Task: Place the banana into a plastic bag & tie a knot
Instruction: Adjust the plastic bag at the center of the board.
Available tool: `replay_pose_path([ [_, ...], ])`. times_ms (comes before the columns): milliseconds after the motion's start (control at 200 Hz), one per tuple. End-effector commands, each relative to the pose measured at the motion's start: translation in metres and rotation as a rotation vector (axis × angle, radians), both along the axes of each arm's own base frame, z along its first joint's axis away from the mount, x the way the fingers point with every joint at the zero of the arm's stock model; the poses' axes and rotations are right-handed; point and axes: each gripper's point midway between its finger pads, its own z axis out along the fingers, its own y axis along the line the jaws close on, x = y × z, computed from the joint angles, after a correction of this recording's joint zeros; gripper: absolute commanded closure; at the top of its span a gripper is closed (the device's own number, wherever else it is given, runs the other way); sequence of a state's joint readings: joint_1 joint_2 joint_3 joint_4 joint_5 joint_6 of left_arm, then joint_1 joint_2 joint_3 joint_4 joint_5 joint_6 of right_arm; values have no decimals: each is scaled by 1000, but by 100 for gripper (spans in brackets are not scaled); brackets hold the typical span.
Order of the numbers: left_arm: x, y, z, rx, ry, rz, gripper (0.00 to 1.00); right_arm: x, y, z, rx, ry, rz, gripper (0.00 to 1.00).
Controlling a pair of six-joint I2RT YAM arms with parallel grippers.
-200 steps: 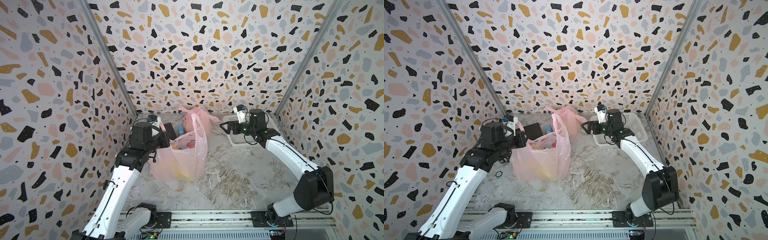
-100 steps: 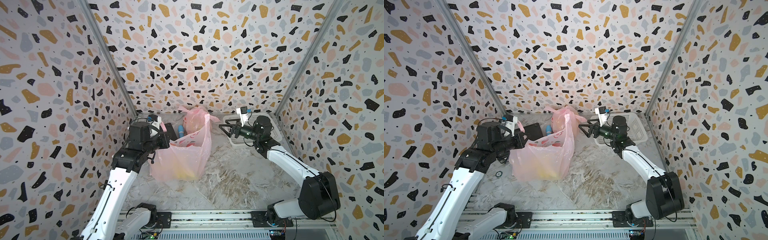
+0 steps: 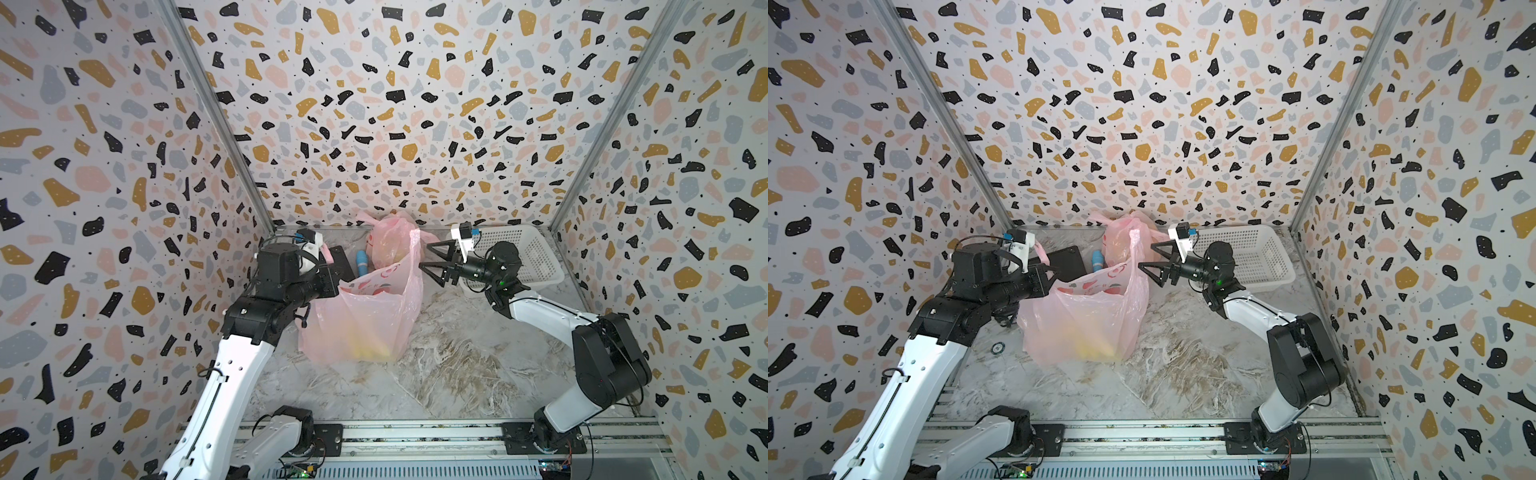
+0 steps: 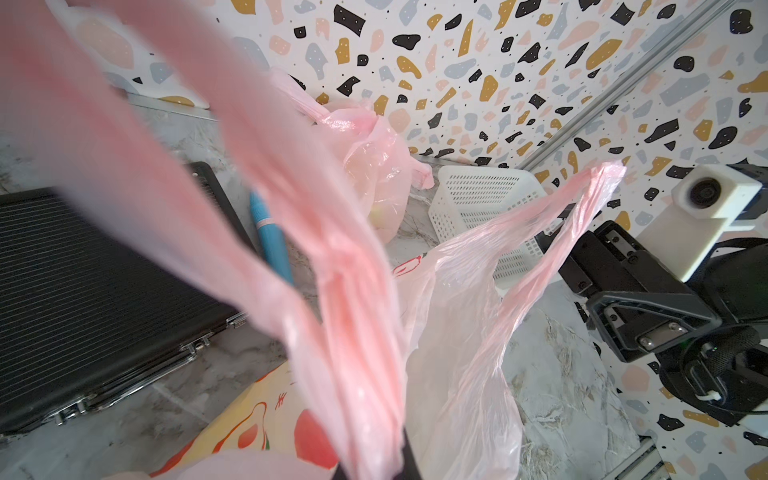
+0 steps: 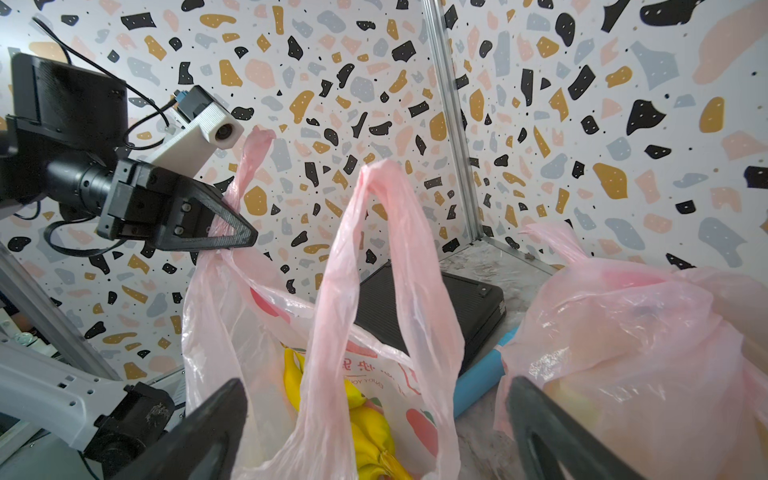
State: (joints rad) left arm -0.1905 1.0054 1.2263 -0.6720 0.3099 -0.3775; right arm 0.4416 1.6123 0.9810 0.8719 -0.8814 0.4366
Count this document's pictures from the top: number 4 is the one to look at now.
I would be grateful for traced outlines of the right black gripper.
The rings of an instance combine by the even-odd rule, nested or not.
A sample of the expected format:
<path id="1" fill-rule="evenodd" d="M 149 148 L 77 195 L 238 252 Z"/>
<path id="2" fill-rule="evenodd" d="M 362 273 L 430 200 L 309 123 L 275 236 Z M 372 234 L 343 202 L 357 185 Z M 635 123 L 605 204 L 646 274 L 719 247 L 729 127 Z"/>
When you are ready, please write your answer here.
<path id="1" fill-rule="evenodd" d="M 677 279 L 618 223 L 583 234 L 559 270 L 616 357 L 655 357 L 662 385 L 725 423 L 767 413 L 767 242 L 717 243 Z"/>

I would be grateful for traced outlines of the pink plastic bag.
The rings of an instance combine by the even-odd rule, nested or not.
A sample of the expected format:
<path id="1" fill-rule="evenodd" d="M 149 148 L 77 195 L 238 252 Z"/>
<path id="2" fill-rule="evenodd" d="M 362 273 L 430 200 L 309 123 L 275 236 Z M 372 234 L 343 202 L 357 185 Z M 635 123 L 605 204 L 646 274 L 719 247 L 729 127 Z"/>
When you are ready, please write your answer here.
<path id="1" fill-rule="evenodd" d="M 271 70 L 269 79 L 308 117 L 315 137 L 341 163 L 379 240 L 386 244 L 394 239 L 410 191 L 434 187 L 431 166 L 412 156 L 394 127 L 374 112 L 371 102 L 342 99 L 323 105 L 279 69 Z"/>
<path id="2" fill-rule="evenodd" d="M 514 479 L 515 330 L 625 174 L 574 176 L 395 278 L 339 160 L 272 78 L 184 1 L 101 1 L 211 105 L 239 173 L 311 262 L 319 310 L 249 251 L 43 1 L 1 6 L 1 126 L 87 218 L 247 313 L 351 479 Z"/>

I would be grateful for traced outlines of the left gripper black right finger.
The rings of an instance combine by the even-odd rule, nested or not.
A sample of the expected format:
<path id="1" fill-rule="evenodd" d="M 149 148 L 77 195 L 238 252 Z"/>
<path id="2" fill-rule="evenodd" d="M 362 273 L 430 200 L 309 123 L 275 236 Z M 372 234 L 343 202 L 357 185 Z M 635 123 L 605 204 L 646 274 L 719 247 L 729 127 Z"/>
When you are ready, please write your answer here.
<path id="1" fill-rule="evenodd" d="M 403 431 L 403 437 L 403 467 L 400 471 L 400 480 L 421 480 L 422 476 L 419 472 L 418 465 L 406 431 Z"/>

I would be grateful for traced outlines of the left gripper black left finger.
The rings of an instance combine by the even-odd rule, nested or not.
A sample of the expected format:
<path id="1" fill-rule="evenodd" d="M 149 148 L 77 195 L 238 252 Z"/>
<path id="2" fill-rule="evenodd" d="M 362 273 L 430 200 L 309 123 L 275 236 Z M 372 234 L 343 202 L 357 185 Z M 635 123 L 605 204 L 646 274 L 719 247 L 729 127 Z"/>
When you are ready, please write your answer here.
<path id="1" fill-rule="evenodd" d="M 338 464 L 336 470 L 334 471 L 332 480 L 348 480 L 346 472 L 341 463 Z"/>

